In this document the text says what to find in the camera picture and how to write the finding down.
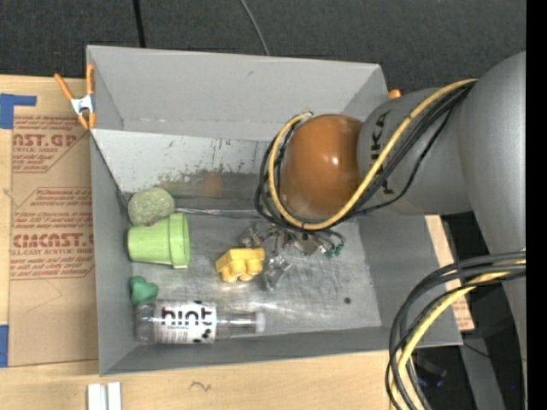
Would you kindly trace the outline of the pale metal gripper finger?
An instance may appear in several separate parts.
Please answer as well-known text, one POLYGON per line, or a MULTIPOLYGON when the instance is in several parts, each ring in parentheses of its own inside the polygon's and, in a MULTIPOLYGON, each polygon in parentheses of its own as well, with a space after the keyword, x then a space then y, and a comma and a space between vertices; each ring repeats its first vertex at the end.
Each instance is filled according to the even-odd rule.
POLYGON ((238 237, 242 247, 259 247, 267 239, 267 232, 261 225, 250 225, 238 237))
POLYGON ((267 254, 262 272, 264 289, 268 291, 275 290, 279 285, 279 281, 287 274, 291 266, 292 264, 285 254, 267 254))

